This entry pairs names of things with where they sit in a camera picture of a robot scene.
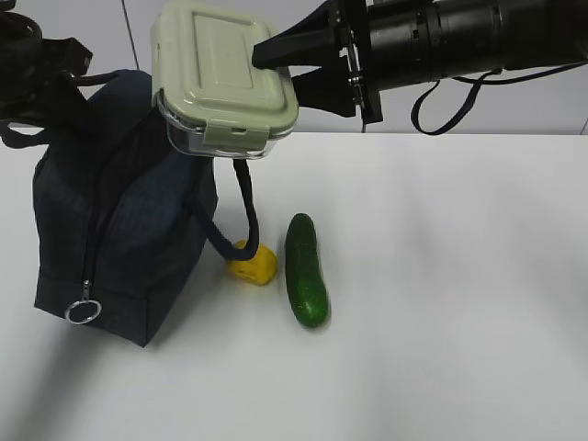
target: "plastic lid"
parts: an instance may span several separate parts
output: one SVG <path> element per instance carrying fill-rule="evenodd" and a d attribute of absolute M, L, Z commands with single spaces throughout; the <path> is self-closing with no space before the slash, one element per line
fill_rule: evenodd
<path fill-rule="evenodd" d="M 254 45 L 275 31 L 259 18 L 188 0 L 165 6 L 152 29 L 153 103 L 207 145 L 263 150 L 292 130 L 298 101 L 287 69 L 253 67 Z"/>

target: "cucumber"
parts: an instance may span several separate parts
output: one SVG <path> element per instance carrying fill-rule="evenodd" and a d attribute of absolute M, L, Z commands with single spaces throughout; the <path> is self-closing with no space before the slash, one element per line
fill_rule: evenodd
<path fill-rule="evenodd" d="M 329 318 L 331 308 L 322 281 L 316 232 L 308 214 L 292 218 L 285 248 L 286 288 L 294 316 L 301 325 L 318 328 Z"/>

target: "zipper pull ring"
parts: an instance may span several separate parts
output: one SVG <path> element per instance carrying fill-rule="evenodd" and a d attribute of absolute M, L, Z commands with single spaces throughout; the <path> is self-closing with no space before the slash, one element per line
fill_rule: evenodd
<path fill-rule="evenodd" d="M 84 280 L 82 282 L 82 299 L 72 303 L 67 310 L 65 310 L 65 320 L 71 324 L 86 324 L 94 321 L 100 312 L 102 312 L 102 304 L 97 300 L 90 300 L 90 294 L 92 291 L 92 281 Z M 80 320 L 72 318 L 72 311 L 84 305 L 92 305 L 96 309 L 93 314 L 86 316 Z"/>

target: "yellow object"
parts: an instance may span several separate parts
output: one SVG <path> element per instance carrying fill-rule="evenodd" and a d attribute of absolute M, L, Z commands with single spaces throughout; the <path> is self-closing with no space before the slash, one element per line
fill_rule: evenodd
<path fill-rule="evenodd" d="M 238 248 L 244 248 L 247 241 L 236 244 Z M 276 276 L 277 257 L 272 250 L 262 243 L 257 248 L 257 253 L 251 260 L 227 262 L 229 272 L 242 280 L 256 285 L 266 285 Z"/>

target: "navy blue bag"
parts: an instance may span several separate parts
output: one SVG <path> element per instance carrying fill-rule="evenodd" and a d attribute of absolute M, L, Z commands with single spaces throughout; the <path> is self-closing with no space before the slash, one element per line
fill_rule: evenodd
<path fill-rule="evenodd" d="M 151 98 L 148 74 L 121 71 L 90 99 L 97 137 L 0 130 L 8 146 L 49 144 L 33 178 L 35 306 L 141 346 L 159 329 L 207 238 L 231 260 L 252 258 L 259 244 L 246 161 L 234 161 L 249 221 L 248 243 L 236 249 L 212 222 L 212 159 L 174 149 Z"/>

